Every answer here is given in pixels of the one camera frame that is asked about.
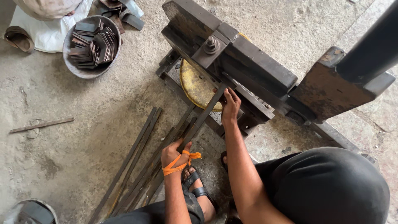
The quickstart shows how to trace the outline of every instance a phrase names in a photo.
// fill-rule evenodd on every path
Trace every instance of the black pants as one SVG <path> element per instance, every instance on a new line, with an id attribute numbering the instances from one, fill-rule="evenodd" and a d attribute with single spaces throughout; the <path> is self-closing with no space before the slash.
<path id="1" fill-rule="evenodd" d="M 296 224 L 383 224 L 390 191 L 364 157 L 323 147 L 256 164 L 273 205 Z M 204 223 L 196 198 L 184 190 L 192 224 Z M 164 201 L 104 224 L 164 223 Z"/>

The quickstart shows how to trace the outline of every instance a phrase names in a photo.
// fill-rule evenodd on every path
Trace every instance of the concrete floor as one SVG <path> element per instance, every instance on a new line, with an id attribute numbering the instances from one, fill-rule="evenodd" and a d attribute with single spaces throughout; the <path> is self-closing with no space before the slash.
<path id="1" fill-rule="evenodd" d="M 348 51 L 393 0 L 195 0 L 216 7 L 217 16 L 285 65 L 299 80 L 330 47 Z M 150 157 L 160 138 L 175 125 L 187 106 L 155 75 L 170 46 L 160 34 L 168 19 L 163 1 L 138 0 L 145 26 L 126 26 L 124 44 L 114 66 L 95 80 L 71 74 L 61 53 L 34 51 L 27 55 L 0 41 L 0 222 L 17 201 L 40 198 L 57 212 L 62 224 L 87 223 L 109 183 L 130 150 L 152 107 L 163 113 L 141 155 L 138 167 Z M 7 28 L 13 2 L 0 9 L 0 33 Z M 396 76 L 398 68 L 393 68 Z M 374 102 L 329 119 L 340 132 L 378 159 L 390 186 L 387 223 L 398 222 L 398 91 L 395 82 Z M 41 128 L 36 138 L 10 129 L 69 116 L 74 122 Z M 326 146 L 308 128 L 276 115 L 247 139 L 258 161 Z M 203 126 L 193 149 L 203 159 L 193 162 L 212 195 L 224 208 L 230 196 L 226 174 L 219 165 L 224 142 Z M 223 223 L 220 213 L 214 223 Z"/>

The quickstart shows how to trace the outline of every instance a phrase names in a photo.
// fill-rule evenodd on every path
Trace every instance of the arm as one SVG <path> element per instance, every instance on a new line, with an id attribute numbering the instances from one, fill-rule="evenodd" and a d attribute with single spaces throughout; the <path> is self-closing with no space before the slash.
<path id="1" fill-rule="evenodd" d="M 164 177 L 166 224 L 191 223 L 180 177 L 181 172 L 174 172 Z"/>
<path id="2" fill-rule="evenodd" d="M 183 139 L 179 139 L 176 142 L 171 143 L 169 146 L 162 150 L 162 167 L 165 168 L 172 161 L 174 161 L 179 152 L 177 148 L 181 145 Z M 192 142 L 189 142 L 184 150 L 189 151 Z M 182 154 L 180 159 L 175 163 L 172 168 L 178 167 L 188 162 L 189 155 Z M 164 191 L 165 191 L 165 204 L 166 204 L 166 224 L 190 224 L 191 218 L 189 217 L 187 205 L 185 203 L 184 194 L 182 193 L 181 186 L 181 172 L 177 171 L 164 177 Z"/>
<path id="3" fill-rule="evenodd" d="M 269 200 L 240 133 L 236 117 L 240 99 L 228 88 L 224 91 L 221 122 L 225 128 L 228 175 L 238 214 L 243 223 L 293 223 Z"/>

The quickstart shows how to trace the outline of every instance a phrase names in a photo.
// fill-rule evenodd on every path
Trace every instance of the person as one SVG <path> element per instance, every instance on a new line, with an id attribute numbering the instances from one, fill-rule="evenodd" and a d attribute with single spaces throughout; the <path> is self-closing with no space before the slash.
<path id="1" fill-rule="evenodd" d="M 345 149 L 322 147 L 254 165 L 237 125 L 241 101 L 230 88 L 224 97 L 221 121 L 226 152 L 220 159 L 234 198 L 226 223 L 386 222 L 389 188 L 367 159 Z M 183 154 L 177 152 L 181 143 L 174 142 L 162 152 L 162 167 L 167 171 L 165 201 L 110 218 L 104 224 L 199 224 L 214 219 L 217 205 L 198 172 L 194 167 L 176 169 L 185 166 L 191 155 L 192 142 Z"/>

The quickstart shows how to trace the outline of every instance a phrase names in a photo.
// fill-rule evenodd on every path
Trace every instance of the orange string tied on wrist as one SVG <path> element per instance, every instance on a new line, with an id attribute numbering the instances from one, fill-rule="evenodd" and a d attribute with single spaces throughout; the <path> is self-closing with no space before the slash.
<path id="1" fill-rule="evenodd" d="M 200 155 L 200 152 L 189 153 L 188 151 L 183 150 L 182 153 L 185 153 L 185 154 L 189 155 L 188 162 L 186 162 L 186 163 L 184 163 L 181 166 L 178 166 L 176 168 L 172 168 L 172 166 L 174 166 L 174 164 L 179 160 L 179 158 L 181 157 L 182 154 L 178 155 L 177 158 L 174 161 L 172 161 L 169 165 L 167 165 L 165 168 L 162 167 L 164 176 L 167 176 L 167 175 L 169 175 L 171 173 L 174 173 L 174 172 L 177 172 L 177 171 L 180 171 L 180 170 L 184 169 L 187 164 L 191 165 L 191 160 L 192 159 L 198 159 L 198 158 L 201 159 L 202 158 L 202 156 Z"/>

